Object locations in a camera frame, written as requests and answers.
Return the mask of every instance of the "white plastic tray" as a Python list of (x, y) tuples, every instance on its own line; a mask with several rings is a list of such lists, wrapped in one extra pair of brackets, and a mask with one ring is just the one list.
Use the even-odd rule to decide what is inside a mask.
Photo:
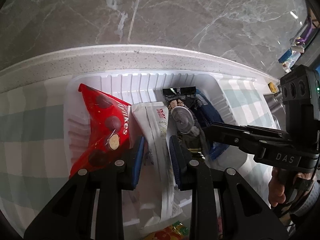
[[(65, 153), (71, 165), (86, 150), (90, 135), (90, 119), (79, 85), (84, 83), (95, 89), (111, 94), (130, 104), (141, 102), (165, 101), (162, 88), (196, 86), (210, 100), (220, 113), (224, 122), (236, 124), (214, 73), (185, 70), (149, 70), (149, 71), (118, 71), (89, 73), (77, 76), (67, 86), (64, 103), (64, 142)], [(174, 200), (180, 207), (191, 203), (191, 191), (178, 192)], [(124, 225), (136, 223), (132, 218)]]

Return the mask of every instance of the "kitchen counter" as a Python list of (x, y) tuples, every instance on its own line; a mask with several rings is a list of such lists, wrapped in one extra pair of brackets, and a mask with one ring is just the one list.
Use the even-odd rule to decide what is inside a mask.
[(97, 45), (33, 57), (0, 71), (0, 94), (48, 79), (119, 70), (192, 70), (253, 78), (255, 89), (270, 93), (278, 79), (254, 68), (201, 52), (151, 45)]
[(224, 57), (280, 78), (277, 59), (306, 16), (304, 0), (7, 0), (0, 69), (61, 49), (149, 44)]

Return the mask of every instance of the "navy blue snack bag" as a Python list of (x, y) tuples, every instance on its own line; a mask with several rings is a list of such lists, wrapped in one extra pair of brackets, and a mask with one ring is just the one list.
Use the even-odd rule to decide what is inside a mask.
[[(196, 103), (191, 108), (192, 112), (195, 114), (201, 128), (208, 127), (214, 122), (224, 122), (219, 114), (219, 112), (212, 106), (210, 101), (205, 97), (205, 95), (200, 91), (196, 90)], [(209, 145), (209, 155), (212, 160), (219, 157), (229, 145), (223, 143), (214, 142)]]

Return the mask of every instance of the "snack bag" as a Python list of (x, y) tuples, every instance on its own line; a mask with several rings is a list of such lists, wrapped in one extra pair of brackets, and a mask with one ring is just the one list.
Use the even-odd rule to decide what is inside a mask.
[(160, 231), (151, 233), (143, 240), (184, 240), (188, 239), (189, 229), (180, 221), (175, 222)]
[(130, 104), (84, 84), (79, 92), (90, 114), (91, 134), (88, 149), (73, 164), (70, 178), (82, 168), (94, 171), (105, 167), (130, 147)]

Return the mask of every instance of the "checkered tablecloth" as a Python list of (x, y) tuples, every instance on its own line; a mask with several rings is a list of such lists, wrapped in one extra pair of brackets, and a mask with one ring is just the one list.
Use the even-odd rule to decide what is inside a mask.
[[(63, 99), (71, 78), (54, 78), (0, 94), (0, 209), (21, 236), (68, 179)], [(254, 80), (216, 78), (239, 125), (273, 126)], [(269, 172), (269, 167), (261, 165), (253, 162), (251, 170), (243, 172), (260, 191), (258, 186)]]
[[(218, 80), (231, 106), (233, 116), (238, 125), (254, 125), (276, 129), (267, 102), (254, 87), (255, 79), (220, 74), (215, 75), (215, 78)], [(226, 152), (224, 156), (220, 156), (224, 160), (220, 162), (220, 165), (216, 163), (214, 168), (224, 170), (232, 167), (230, 163), (235, 163), (237, 158), (242, 161), (241, 155), (243, 154), (245, 153), (240, 152), (240, 150)], [(268, 183), (271, 180), (272, 167), (255, 163), (253, 155), (246, 155), (246, 157), (247, 160), (244, 165), (234, 168), (238, 170), (260, 197), (269, 204)]]

